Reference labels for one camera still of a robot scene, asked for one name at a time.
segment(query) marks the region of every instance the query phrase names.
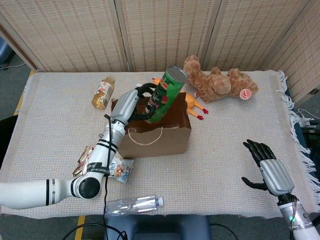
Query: tablecloth fringe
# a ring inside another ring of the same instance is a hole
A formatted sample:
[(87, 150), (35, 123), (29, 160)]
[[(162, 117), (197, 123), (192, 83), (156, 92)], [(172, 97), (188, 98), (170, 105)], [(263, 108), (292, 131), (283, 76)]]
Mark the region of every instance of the tablecloth fringe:
[(277, 92), (281, 92), (283, 93), (283, 96), (281, 97), (281, 99), (284, 101), (285, 105), (287, 106), (289, 112), (289, 118), (290, 118), (290, 132), (291, 132), (291, 137), (294, 140), (298, 150), (300, 151), (300, 160), (304, 166), (304, 175), (308, 181), (308, 185), (310, 187), (310, 189), (312, 190), (313, 193), (313, 197), (315, 199), (315, 203), (316, 203), (316, 211), (320, 212), (320, 181), (312, 176), (310, 173), (311, 172), (316, 172), (316, 168), (315, 168), (315, 163), (306, 156), (306, 154), (310, 154), (310, 149), (303, 147), (298, 138), (297, 138), (297, 134), (296, 134), (296, 130), (295, 130), (295, 124), (299, 123), (300, 120), (300, 116), (297, 115), (293, 109), (295, 107), (295, 103), (292, 101), (291, 97), (286, 95), (286, 91), (288, 89), (288, 85), (287, 85), (287, 76), (285, 76), (285, 73), (281, 70), (278, 71), (279, 77), (280, 77), (280, 83), (283, 89), (281, 90), (277, 90)]

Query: robotic arm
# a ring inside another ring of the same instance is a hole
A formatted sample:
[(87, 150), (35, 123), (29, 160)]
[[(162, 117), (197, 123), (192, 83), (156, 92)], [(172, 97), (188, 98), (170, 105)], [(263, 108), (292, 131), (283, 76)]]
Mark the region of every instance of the robotic arm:
[(243, 144), (251, 152), (263, 178), (263, 183), (253, 183), (242, 177), (244, 183), (253, 189), (268, 190), (270, 194), (278, 197), (277, 205), (289, 226), (290, 240), (320, 240), (320, 235), (304, 207), (297, 197), (291, 194), (295, 185), (285, 166), (276, 159), (270, 147), (251, 140)]
[(147, 120), (154, 114), (137, 114), (136, 105), (144, 93), (153, 93), (153, 83), (126, 92), (117, 101), (99, 141), (88, 159), (85, 175), (72, 180), (46, 179), (28, 182), (0, 182), (0, 206), (11, 209), (29, 209), (57, 204), (65, 198), (93, 199), (101, 188), (104, 175), (110, 175), (109, 163), (126, 134), (125, 126), (132, 120)]

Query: brown paper bag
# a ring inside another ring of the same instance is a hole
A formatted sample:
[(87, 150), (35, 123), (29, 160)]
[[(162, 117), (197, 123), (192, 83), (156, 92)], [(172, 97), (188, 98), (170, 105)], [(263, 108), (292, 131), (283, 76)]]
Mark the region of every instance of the brown paper bag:
[[(188, 147), (191, 125), (187, 114), (186, 93), (181, 92), (158, 122), (132, 121), (125, 127), (125, 136), (118, 148), (124, 159), (183, 154)], [(140, 99), (136, 108), (142, 113), (149, 97)], [(112, 100), (111, 109), (116, 105)]]

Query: plastic water bottle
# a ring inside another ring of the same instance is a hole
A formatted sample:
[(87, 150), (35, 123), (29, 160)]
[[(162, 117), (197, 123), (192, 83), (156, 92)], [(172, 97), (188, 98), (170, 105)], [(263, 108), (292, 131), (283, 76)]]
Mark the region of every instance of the plastic water bottle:
[(123, 198), (106, 203), (105, 215), (124, 216), (130, 214), (140, 214), (156, 211), (158, 207), (164, 205), (162, 197), (146, 196), (139, 198)]

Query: candy wrapper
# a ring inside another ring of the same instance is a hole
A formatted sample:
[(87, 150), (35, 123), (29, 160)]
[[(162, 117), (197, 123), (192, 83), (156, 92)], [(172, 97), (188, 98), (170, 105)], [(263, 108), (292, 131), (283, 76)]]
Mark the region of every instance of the candy wrapper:
[[(73, 177), (79, 177), (87, 173), (88, 159), (93, 150), (94, 148), (92, 146), (85, 147), (84, 152), (78, 160), (78, 166), (72, 173)], [(118, 153), (116, 153), (109, 164), (110, 177), (125, 184), (128, 180), (133, 164), (134, 160), (123, 159)]]
[(104, 110), (108, 104), (111, 94), (115, 88), (115, 80), (108, 76), (106, 79), (100, 82), (100, 85), (93, 95), (91, 101), (92, 105), (96, 109)]

